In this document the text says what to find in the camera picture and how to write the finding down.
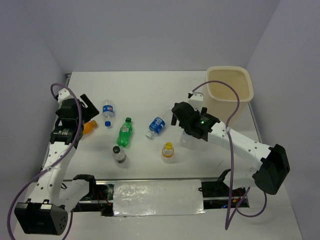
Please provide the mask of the large clear water bottle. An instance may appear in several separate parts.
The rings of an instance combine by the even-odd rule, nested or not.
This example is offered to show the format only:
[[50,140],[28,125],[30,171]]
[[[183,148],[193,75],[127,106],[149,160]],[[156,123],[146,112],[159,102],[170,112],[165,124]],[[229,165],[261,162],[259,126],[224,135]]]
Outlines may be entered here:
[[196,146],[196,139],[192,135],[188,135],[184,130],[180,136],[180,145],[187,149],[194,149]]

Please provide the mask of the clear bottle blue label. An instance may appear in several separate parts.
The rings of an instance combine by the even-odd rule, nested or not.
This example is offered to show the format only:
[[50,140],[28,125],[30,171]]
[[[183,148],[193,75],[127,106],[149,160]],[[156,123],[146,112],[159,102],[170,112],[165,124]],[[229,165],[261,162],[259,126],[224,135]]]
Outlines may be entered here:
[[148,126],[148,132],[146,137],[152,140],[155,136],[158,136],[162,131],[171,124],[172,119],[172,107],[166,106],[162,112],[156,115],[153,121]]

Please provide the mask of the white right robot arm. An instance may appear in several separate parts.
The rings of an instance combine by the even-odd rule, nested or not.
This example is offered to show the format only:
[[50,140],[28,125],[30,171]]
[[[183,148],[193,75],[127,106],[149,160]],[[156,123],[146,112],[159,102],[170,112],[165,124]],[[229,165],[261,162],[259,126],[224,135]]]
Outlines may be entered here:
[[221,146],[248,161],[254,168],[255,185],[269,195],[276,195],[290,172],[286,150],[275,144],[269,146],[229,128],[224,122],[207,113],[204,107],[195,110],[187,102],[175,103],[171,125],[179,121],[184,132],[195,139]]

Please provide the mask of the small bottle yellow cap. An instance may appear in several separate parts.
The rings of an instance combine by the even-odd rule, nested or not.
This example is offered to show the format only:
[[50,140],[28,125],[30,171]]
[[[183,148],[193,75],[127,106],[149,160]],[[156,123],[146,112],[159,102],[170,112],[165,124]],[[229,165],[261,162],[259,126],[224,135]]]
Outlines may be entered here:
[[171,142],[166,142],[161,150],[162,160],[165,163],[172,163],[175,149]]

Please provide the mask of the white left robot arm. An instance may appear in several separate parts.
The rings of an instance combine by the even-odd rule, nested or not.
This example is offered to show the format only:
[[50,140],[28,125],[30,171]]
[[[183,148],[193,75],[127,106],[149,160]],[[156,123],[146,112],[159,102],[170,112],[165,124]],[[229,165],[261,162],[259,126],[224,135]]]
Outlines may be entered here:
[[63,90],[57,101],[57,120],[50,134],[49,149],[42,175],[25,202],[18,202],[14,214],[25,234],[60,236],[67,228],[69,213],[85,197],[97,196],[93,175],[77,174],[71,184],[61,188],[67,168],[83,137],[86,123],[99,114],[98,109],[82,94],[79,99]]

